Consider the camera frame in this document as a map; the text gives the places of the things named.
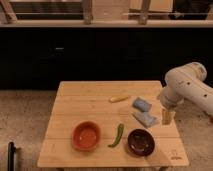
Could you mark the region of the tan wooden gripper fingers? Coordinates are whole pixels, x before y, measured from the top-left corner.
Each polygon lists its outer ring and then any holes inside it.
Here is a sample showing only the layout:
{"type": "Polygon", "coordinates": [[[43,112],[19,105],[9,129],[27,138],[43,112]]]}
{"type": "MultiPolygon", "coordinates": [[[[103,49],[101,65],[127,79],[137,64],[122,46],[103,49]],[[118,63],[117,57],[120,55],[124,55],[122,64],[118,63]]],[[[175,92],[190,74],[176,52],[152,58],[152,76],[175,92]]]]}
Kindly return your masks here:
{"type": "Polygon", "coordinates": [[[175,117],[176,112],[172,110],[162,110],[162,124],[169,125],[175,117]]]}

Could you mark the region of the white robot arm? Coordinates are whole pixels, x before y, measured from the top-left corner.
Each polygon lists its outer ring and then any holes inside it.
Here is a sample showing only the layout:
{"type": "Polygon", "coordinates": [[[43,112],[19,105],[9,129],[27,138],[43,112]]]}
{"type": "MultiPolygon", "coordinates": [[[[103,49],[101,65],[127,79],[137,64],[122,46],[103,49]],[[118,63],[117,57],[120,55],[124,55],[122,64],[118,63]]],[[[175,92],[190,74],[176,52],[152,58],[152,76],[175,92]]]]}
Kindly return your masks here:
{"type": "Polygon", "coordinates": [[[206,77],[207,70],[199,62],[170,69],[164,77],[166,85],[158,96],[161,105],[173,111],[187,99],[213,118],[213,87],[204,83],[206,77]]]}

